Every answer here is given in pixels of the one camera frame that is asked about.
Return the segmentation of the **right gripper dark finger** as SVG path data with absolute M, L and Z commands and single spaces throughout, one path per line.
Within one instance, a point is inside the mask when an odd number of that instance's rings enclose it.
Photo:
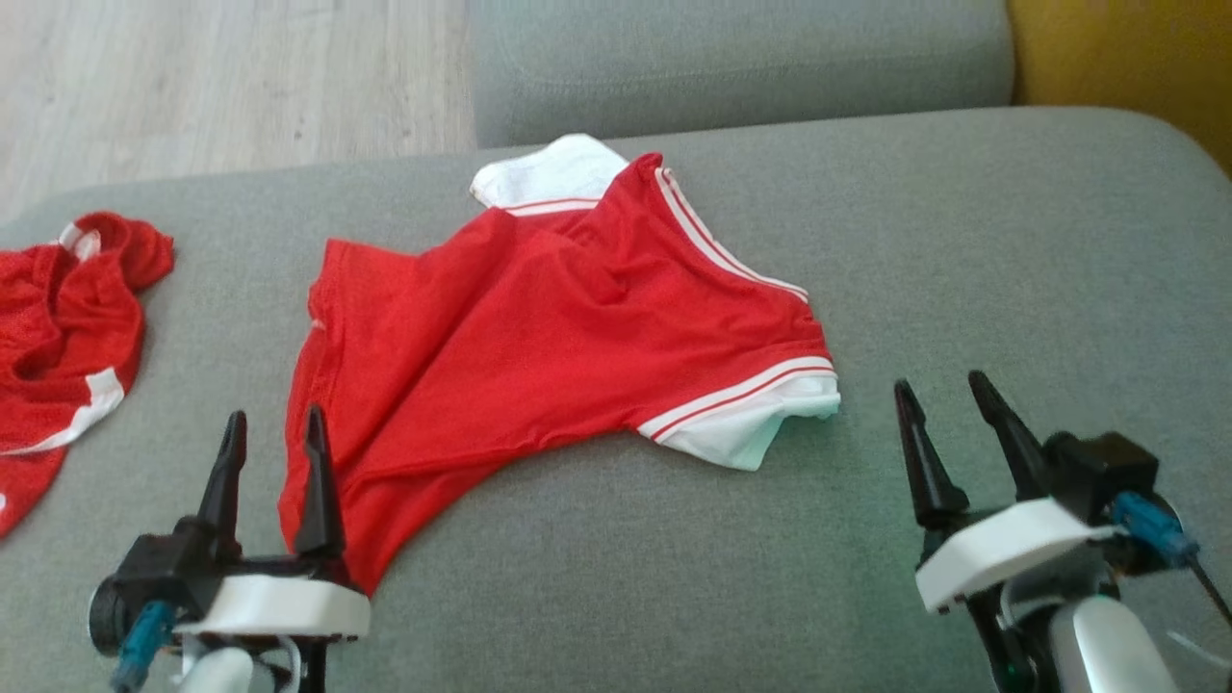
M 912 513 L 925 530 L 946 530 L 967 513 L 971 501 L 952 482 L 938 448 L 926 430 L 924 409 L 910 388 L 910 382 L 894 383 L 896 414 L 906 471 L 910 485 Z
M 986 425 L 991 425 L 997 434 L 1005 464 L 1011 470 L 1015 499 L 1044 499 L 1050 496 L 1048 464 L 1029 425 L 1016 416 L 986 372 L 972 370 L 967 382 Z

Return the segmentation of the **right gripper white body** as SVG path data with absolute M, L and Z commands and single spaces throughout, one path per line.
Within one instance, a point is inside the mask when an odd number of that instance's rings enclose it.
M 1058 499 L 1016 501 L 942 539 L 915 571 L 924 608 L 940 614 L 991 597 L 994 617 L 1030 617 L 1096 596 L 1117 527 L 1082 522 Z

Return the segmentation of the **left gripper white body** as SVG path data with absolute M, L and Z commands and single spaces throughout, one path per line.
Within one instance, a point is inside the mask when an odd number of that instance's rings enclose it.
M 241 572 L 221 580 L 202 617 L 176 626 L 177 636 L 290 636 L 356 640 L 370 636 L 372 604 L 344 568 Z

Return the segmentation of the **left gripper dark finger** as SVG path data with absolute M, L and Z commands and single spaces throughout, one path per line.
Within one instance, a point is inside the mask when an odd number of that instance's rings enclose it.
M 307 411 L 303 451 L 308 477 L 302 517 L 294 533 L 294 552 L 312 559 L 342 560 L 347 536 L 326 437 L 326 419 L 320 404 L 313 403 Z
M 216 561 L 239 561 L 243 549 L 235 531 L 239 512 L 241 469 L 246 460 L 246 413 L 230 413 L 216 465 L 211 470 L 197 518 L 213 534 L 212 554 Z

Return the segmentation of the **red mesh garment white band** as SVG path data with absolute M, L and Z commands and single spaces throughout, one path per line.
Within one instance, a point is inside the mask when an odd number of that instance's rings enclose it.
M 140 293 L 175 265 L 172 237 L 99 211 L 57 240 L 0 250 L 0 541 L 53 486 L 67 453 L 140 371 Z

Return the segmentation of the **red Bulls basketball jersey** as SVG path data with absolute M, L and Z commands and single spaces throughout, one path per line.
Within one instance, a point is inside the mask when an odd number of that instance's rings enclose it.
M 423 253 L 326 240 L 307 313 L 280 525 L 293 544 L 317 404 L 367 593 L 448 506 L 535 453 L 633 432 L 753 471 L 784 420 L 841 403 L 804 289 L 736 259 L 659 152 L 601 192 L 494 203 Z

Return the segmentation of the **large grey sofa seat cushion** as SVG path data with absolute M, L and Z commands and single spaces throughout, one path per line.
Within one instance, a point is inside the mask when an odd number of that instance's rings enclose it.
M 1039 437 L 1116 430 L 1232 598 L 1232 181 L 1145 115 L 981 109 L 614 141 L 660 152 L 705 224 L 806 289 L 843 395 L 755 474 L 634 434 L 516 462 L 407 545 L 329 693 L 989 693 L 966 615 L 928 614 L 892 385 L 910 381 L 973 507 L 1014 496 L 966 377 Z M 418 253 L 478 211 L 498 152 L 59 194 L 0 224 L 53 240 L 100 208 L 172 236 L 136 388 L 0 541 L 0 693 L 107 693 L 99 580 L 201 499 L 249 416 L 246 552 L 281 552 L 283 417 L 329 238 Z

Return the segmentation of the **grey stitched sofa cushion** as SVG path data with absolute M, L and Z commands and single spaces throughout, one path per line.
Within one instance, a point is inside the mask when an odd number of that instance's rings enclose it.
M 476 144 L 1011 101 L 1005 0 L 471 0 Z

